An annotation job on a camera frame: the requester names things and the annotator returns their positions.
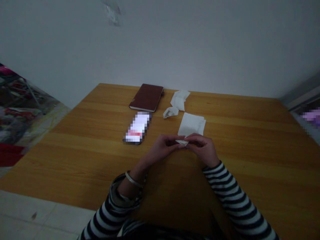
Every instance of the brown notebook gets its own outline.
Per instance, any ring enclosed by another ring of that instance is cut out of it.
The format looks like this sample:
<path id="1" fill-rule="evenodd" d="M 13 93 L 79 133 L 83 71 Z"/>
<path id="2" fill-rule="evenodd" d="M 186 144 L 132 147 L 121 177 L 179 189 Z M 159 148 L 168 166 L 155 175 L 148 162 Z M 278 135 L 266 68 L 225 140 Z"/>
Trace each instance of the brown notebook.
<path id="1" fill-rule="evenodd" d="M 163 87 L 142 84 L 129 105 L 131 109 L 155 112 L 159 103 Z"/>

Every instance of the person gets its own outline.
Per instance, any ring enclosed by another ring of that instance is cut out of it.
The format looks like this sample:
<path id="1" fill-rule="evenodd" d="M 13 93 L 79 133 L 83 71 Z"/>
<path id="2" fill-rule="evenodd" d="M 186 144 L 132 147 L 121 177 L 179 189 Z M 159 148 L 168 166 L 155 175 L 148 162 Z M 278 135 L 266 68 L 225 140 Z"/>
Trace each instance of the person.
<path id="1" fill-rule="evenodd" d="M 175 140 L 185 140 L 189 143 L 184 146 Z M 112 182 L 106 201 L 78 239 L 224 239 L 222 231 L 215 231 L 215 235 L 212 236 L 201 236 L 129 218 L 130 213 L 140 206 L 143 185 L 151 166 L 182 148 L 194 152 L 206 165 L 203 174 L 222 202 L 239 238 L 279 239 L 218 158 L 212 139 L 196 133 L 187 138 L 160 135 L 149 152 L 130 172 L 121 174 Z"/>

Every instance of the silver bangle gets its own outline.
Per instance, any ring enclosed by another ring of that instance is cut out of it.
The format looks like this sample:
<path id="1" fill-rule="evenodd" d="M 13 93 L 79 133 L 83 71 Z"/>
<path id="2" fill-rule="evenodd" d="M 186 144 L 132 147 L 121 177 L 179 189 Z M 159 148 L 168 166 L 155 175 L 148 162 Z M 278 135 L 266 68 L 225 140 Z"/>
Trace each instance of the silver bangle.
<path id="1" fill-rule="evenodd" d="M 127 179 L 128 179 L 133 185 L 136 185 L 136 186 L 139 187 L 139 188 L 143 188 L 143 185 L 142 185 L 142 184 L 137 183 L 135 180 L 133 180 L 133 179 L 130 177 L 129 172 L 130 172 L 130 171 L 126 171 L 126 173 L 125 173 Z"/>

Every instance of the phone screen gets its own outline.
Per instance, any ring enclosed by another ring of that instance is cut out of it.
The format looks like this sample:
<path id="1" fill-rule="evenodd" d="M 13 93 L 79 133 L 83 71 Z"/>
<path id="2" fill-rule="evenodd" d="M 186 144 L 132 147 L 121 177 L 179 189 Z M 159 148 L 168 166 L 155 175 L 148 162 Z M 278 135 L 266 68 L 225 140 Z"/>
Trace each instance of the phone screen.
<path id="1" fill-rule="evenodd" d="M 132 144 L 141 143 L 147 131 L 150 120 L 150 112 L 137 112 L 132 123 L 130 124 L 128 131 L 126 132 L 126 135 L 123 138 L 123 141 Z"/>

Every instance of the finger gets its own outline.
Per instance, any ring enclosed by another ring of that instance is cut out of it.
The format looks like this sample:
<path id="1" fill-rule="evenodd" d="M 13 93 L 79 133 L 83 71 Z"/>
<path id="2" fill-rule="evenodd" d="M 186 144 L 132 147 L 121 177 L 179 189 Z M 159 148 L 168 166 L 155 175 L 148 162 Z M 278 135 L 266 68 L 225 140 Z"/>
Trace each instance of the finger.
<path id="1" fill-rule="evenodd" d="M 203 147 L 204 145 L 200 142 L 197 142 L 197 141 L 190 141 L 189 144 L 193 144 L 193 145 L 196 145 L 197 147 Z"/>
<path id="2" fill-rule="evenodd" d="M 202 136 L 201 134 L 199 134 L 199 133 L 192 133 L 192 134 L 190 134 L 189 136 L 187 136 L 187 137 L 192 137 L 192 136 Z"/>
<path id="3" fill-rule="evenodd" d="M 186 136 L 178 136 L 178 135 L 164 135 L 164 139 L 167 141 L 174 140 L 183 140 Z"/>
<path id="4" fill-rule="evenodd" d="M 202 143 L 202 144 L 205 144 L 207 142 L 206 138 L 204 136 L 202 136 L 202 135 L 189 136 L 189 137 L 186 137 L 184 140 L 187 141 L 187 142 L 195 141 L 195 142 L 199 142 L 199 143 Z"/>
<path id="5" fill-rule="evenodd" d="M 177 141 L 166 141 L 166 145 L 169 147 L 169 146 L 172 146 L 172 145 L 175 145 L 175 144 L 179 144 Z"/>
<path id="6" fill-rule="evenodd" d="M 190 149 L 192 152 L 197 153 L 198 152 L 198 147 L 196 145 L 188 143 L 186 145 L 186 149 Z"/>
<path id="7" fill-rule="evenodd" d="M 185 148 L 185 146 L 182 145 L 182 144 L 175 144 L 175 145 L 172 145 L 170 147 L 167 147 L 169 153 L 172 153 L 172 152 L 174 152 L 176 150 L 179 150 L 179 149 L 182 149 L 182 148 Z"/>

